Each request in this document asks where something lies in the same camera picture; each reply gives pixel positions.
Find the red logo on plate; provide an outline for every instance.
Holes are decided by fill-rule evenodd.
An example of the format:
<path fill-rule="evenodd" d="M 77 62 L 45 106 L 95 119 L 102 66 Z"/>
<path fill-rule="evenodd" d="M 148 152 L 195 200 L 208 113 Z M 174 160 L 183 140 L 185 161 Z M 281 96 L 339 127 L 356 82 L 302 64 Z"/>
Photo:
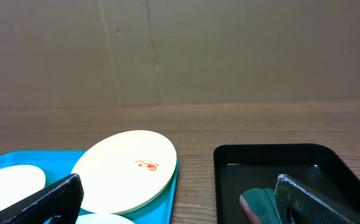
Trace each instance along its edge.
<path fill-rule="evenodd" d="M 154 162 L 144 161 L 144 160 L 136 161 L 136 164 L 138 164 L 139 167 L 145 168 L 152 172 L 155 172 L 159 166 L 158 164 L 156 164 Z"/>

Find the wooden table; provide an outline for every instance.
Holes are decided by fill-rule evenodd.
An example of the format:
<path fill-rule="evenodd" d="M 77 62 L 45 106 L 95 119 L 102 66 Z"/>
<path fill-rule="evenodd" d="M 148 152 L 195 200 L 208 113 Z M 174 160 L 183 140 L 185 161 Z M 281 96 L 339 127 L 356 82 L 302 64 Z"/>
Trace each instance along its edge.
<path fill-rule="evenodd" d="M 168 137 L 180 161 L 172 223 L 214 223 L 213 151 L 222 144 L 314 142 L 360 178 L 360 100 L 0 111 L 0 155 L 88 149 L 123 131 Z"/>

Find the brown wall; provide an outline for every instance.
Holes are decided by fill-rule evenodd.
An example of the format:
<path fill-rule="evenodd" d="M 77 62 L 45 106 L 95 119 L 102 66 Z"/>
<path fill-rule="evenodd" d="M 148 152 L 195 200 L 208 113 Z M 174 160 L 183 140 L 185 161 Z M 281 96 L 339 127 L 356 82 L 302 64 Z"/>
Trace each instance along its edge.
<path fill-rule="evenodd" d="M 0 0 L 0 109 L 360 98 L 360 1 Z"/>

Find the white plate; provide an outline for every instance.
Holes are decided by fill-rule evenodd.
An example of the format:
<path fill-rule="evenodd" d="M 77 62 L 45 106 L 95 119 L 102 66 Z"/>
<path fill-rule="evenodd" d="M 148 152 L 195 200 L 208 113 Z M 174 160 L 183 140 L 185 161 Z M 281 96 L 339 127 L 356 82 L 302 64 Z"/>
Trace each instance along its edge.
<path fill-rule="evenodd" d="M 128 131 L 97 143 L 75 164 L 94 213 L 131 212 L 152 201 L 169 182 L 177 163 L 173 144 L 152 131 Z"/>
<path fill-rule="evenodd" d="M 44 172 L 30 165 L 0 169 L 0 211 L 40 191 L 45 185 Z"/>
<path fill-rule="evenodd" d="M 134 224 L 134 222 L 119 215 L 89 214 L 79 216 L 76 224 Z"/>

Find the teal fabric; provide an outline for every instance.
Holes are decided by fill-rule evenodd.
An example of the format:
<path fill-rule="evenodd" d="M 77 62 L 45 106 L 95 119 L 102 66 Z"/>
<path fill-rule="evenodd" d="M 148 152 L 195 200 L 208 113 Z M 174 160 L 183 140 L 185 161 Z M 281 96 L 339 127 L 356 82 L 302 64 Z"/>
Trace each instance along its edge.
<path fill-rule="evenodd" d="M 261 224 L 281 224 L 272 189 L 250 189 L 242 194 L 243 198 L 260 218 Z"/>

